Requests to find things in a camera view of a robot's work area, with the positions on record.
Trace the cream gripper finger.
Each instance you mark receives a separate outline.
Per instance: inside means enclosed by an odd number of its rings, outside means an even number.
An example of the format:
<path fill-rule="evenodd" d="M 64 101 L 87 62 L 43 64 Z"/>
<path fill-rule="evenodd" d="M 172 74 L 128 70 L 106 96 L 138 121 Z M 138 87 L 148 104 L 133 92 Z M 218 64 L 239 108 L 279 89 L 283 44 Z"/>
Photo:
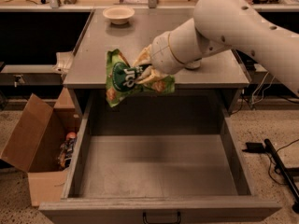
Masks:
<path fill-rule="evenodd" d="M 161 80 L 167 77 L 167 74 L 160 72 L 155 69 L 153 66 L 149 66 L 145 71 L 136 79 L 136 84 L 147 84 L 154 81 Z"/>
<path fill-rule="evenodd" d="M 150 49 L 151 45 L 148 45 L 141 50 L 133 63 L 133 67 L 151 65 Z"/>

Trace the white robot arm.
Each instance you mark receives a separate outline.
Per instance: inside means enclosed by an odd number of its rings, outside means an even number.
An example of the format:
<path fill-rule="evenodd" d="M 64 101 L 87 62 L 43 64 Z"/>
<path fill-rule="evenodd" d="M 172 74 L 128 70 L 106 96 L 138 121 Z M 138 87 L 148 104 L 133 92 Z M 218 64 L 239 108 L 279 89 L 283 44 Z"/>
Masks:
<path fill-rule="evenodd" d="M 299 34 L 264 19 L 245 0 L 198 0 L 191 19 L 142 50 L 135 63 L 149 67 L 136 82 L 174 75 L 227 49 L 245 53 L 290 91 L 299 92 Z"/>

